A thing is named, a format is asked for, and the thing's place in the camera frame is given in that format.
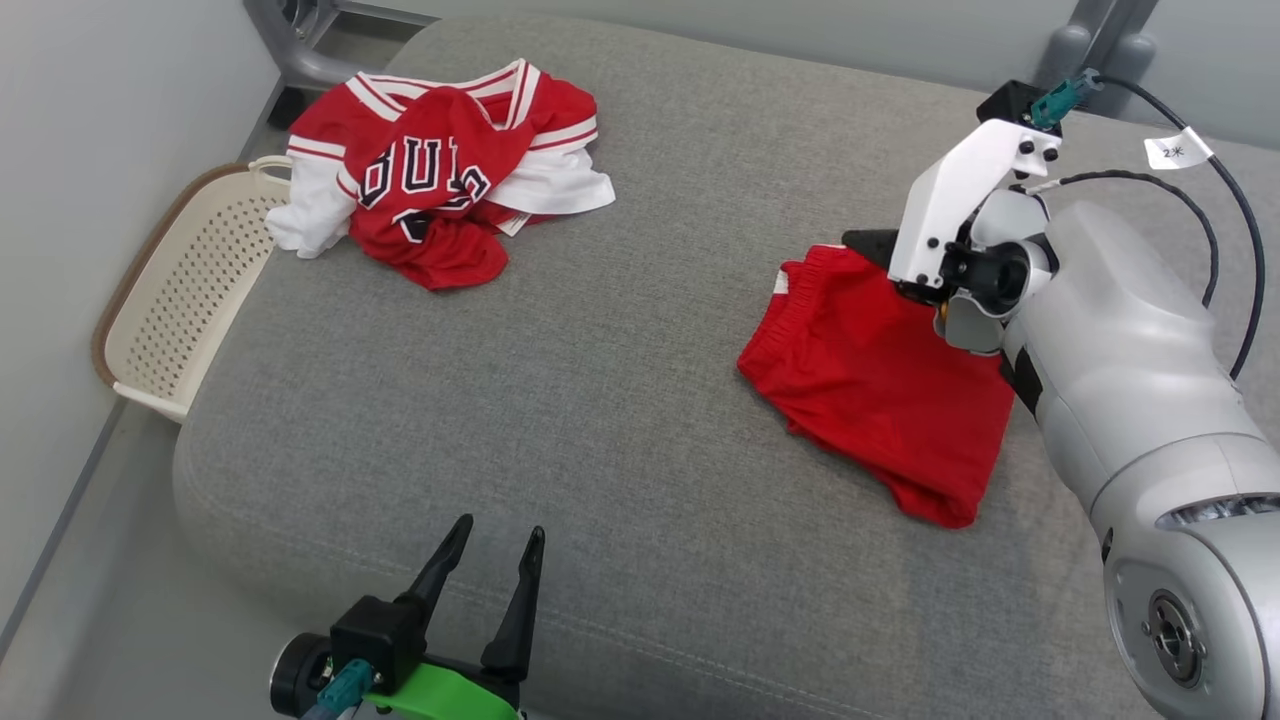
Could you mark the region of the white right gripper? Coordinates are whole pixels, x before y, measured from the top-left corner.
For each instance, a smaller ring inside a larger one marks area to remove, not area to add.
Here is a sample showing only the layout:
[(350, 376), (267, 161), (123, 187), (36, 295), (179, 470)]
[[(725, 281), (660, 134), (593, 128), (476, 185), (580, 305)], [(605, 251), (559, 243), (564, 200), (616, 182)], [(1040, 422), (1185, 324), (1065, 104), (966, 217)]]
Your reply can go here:
[(897, 229), (854, 229), (842, 245), (895, 283), (938, 288), (945, 245), (961, 224), (1014, 172), (1044, 177), (1044, 152), (1059, 150), (1062, 138), (1009, 120), (983, 122), (911, 184)]

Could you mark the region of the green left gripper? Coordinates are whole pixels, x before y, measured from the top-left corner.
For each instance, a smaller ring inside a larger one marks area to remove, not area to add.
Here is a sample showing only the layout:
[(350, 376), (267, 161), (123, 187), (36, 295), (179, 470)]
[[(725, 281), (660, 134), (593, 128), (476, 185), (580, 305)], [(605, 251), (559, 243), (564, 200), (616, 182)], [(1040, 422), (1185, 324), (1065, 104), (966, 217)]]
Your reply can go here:
[[(396, 603), (413, 611), (413, 625), (425, 633), (453, 570), (465, 553), (474, 516), (461, 515)], [(534, 527), (518, 561), (518, 582), (494, 638), (481, 655), (481, 667), (424, 662), (390, 694), (371, 692), (365, 700), (381, 714), (403, 719), (522, 719), (521, 684), (529, 676), (538, 618), (538, 600), (547, 537)]]

